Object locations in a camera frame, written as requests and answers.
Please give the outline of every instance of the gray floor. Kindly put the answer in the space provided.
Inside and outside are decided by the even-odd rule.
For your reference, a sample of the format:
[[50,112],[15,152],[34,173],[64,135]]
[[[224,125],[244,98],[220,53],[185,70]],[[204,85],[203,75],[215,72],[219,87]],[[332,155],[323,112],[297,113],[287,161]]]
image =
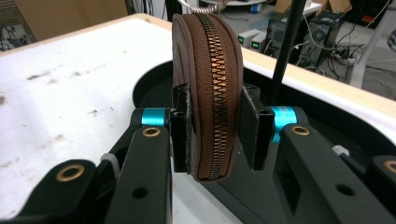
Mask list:
[[[251,29],[265,31],[268,20],[273,14],[273,6],[262,5],[262,11],[259,14],[250,13],[250,7],[227,7],[222,11],[220,16],[226,20],[233,28],[236,34],[243,33]],[[345,22],[337,36],[338,41],[342,36],[350,33],[352,23]],[[389,34],[396,29],[396,23],[390,24],[389,28],[382,34],[380,40],[376,44],[373,52],[369,57],[367,67],[365,69],[362,88],[366,91],[396,100],[396,52],[391,50],[387,44]],[[356,25],[355,30],[344,38],[340,45],[366,45],[375,30]],[[357,49],[354,57],[358,57],[362,53],[362,49]],[[346,77],[350,75],[352,67],[347,67],[336,60],[332,60],[335,68],[336,77],[327,62],[323,63],[317,70],[321,76],[338,79],[346,82]]]

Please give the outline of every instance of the cardboard box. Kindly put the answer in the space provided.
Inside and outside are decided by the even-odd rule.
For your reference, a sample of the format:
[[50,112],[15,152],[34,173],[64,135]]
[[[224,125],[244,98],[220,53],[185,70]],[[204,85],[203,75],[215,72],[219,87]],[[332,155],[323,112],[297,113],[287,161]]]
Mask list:
[[[292,0],[277,0],[274,12],[284,13],[288,11],[290,9],[291,1]],[[352,9],[352,5],[350,5],[349,0],[312,0],[312,2],[321,3],[321,11],[330,9],[337,12],[348,12]]]
[[15,0],[37,40],[127,16],[124,0]]

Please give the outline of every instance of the brown zipper pouch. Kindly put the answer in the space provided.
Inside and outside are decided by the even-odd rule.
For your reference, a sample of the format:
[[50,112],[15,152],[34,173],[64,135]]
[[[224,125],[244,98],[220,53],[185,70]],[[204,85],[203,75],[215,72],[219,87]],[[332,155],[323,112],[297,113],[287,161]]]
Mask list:
[[196,181],[219,181],[230,174],[239,146],[241,47],[215,15],[174,15],[172,38],[174,87],[190,83],[196,146],[189,170]]

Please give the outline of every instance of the stained white table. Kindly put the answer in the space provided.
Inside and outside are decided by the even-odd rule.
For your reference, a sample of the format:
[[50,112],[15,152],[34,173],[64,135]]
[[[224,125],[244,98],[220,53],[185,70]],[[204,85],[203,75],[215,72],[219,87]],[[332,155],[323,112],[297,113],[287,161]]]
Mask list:
[[[0,218],[15,216],[46,172],[98,164],[128,126],[132,91],[172,60],[171,24],[136,15],[0,54]],[[243,49],[270,77],[276,61]],[[345,109],[396,142],[396,103],[289,65],[284,83]],[[190,176],[173,174],[175,223],[241,223]]]

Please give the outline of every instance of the zipper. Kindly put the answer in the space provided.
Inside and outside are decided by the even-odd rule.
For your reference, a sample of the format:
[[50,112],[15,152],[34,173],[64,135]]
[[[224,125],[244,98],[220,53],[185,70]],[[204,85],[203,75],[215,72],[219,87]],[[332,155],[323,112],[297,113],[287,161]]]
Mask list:
[[224,163],[227,142],[227,73],[219,34],[205,14],[196,14],[204,26],[211,62],[213,104],[213,151],[208,179],[219,178]]

